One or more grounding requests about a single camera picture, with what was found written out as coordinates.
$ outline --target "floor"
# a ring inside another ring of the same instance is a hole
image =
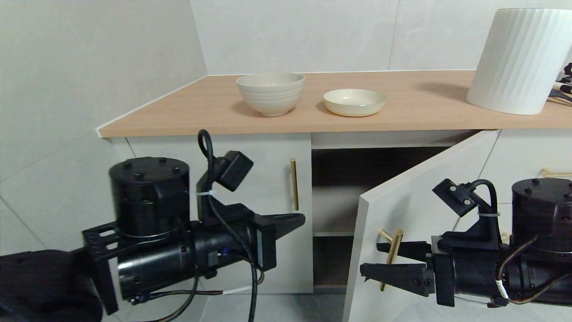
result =
[[[257,322],[341,322],[345,295],[284,294],[260,295]],[[250,295],[209,298],[201,322],[245,322]],[[443,307],[433,298],[420,298],[393,321],[399,322],[569,322],[572,308],[541,304],[509,305],[488,309],[480,304],[457,301],[455,308]]]
[[[201,322],[245,322],[250,295],[209,298]],[[341,322],[345,295],[262,294],[256,304],[257,322]]]

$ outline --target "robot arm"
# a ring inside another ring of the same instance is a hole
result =
[[[490,299],[488,307],[529,302],[572,306],[572,182],[543,178],[513,185],[513,234],[501,242],[494,187],[491,205],[475,183],[444,180],[433,191],[460,217],[479,207],[465,232],[448,231],[426,242],[401,243],[398,255],[425,264],[361,264],[360,272],[397,288],[455,306],[456,294]],[[389,244],[378,251],[389,252]]]
[[[16,321],[101,321],[99,299],[108,315],[118,309],[112,258],[118,261],[122,299],[133,305],[163,296],[154,292],[166,286],[213,278],[217,269],[242,260],[251,262],[255,288],[256,269],[276,267],[276,240],[302,226],[305,216],[259,215],[241,203],[223,205],[212,196],[213,182],[235,191],[253,162],[239,151],[215,158],[208,133],[201,131],[199,138],[207,141],[201,149],[209,159],[209,169],[197,184],[199,220],[190,220],[186,163],[145,157],[116,164],[109,170],[116,221],[84,230],[84,247],[72,252],[0,257],[0,312],[3,308],[5,316],[18,315]],[[75,286],[90,280],[99,298]],[[197,293],[196,283],[186,293],[188,306]],[[252,293],[255,302],[256,289]],[[161,321],[174,319],[186,306]],[[47,310],[60,316],[52,318]]]

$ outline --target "shallow dish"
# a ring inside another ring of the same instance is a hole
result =
[[[324,94],[326,108],[335,114],[350,117],[370,116],[383,108],[387,96],[367,89],[344,88]]]

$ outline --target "wall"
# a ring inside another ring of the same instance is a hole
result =
[[[503,7],[571,0],[191,0],[209,74],[475,69]]]
[[[0,2],[0,68],[0,256],[72,250],[114,220],[107,170],[120,157],[95,127],[206,75],[188,0]],[[183,300],[120,301],[106,321]]]

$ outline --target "brass door handle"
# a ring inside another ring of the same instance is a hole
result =
[[[296,173],[296,159],[290,160],[292,168],[292,193],[294,194],[294,211],[300,210],[300,200],[298,198],[298,174]]]
[[[548,168],[542,168],[543,178],[572,178],[572,172],[552,172]]]
[[[397,253],[399,252],[399,245],[401,245],[401,240],[403,239],[403,231],[401,229],[397,229],[394,236],[391,237],[385,230],[380,229],[379,235],[391,243],[390,251],[387,253],[386,264],[393,264],[395,262],[395,258],[397,257]],[[385,288],[386,284],[381,282],[379,284],[379,290],[383,292]]]

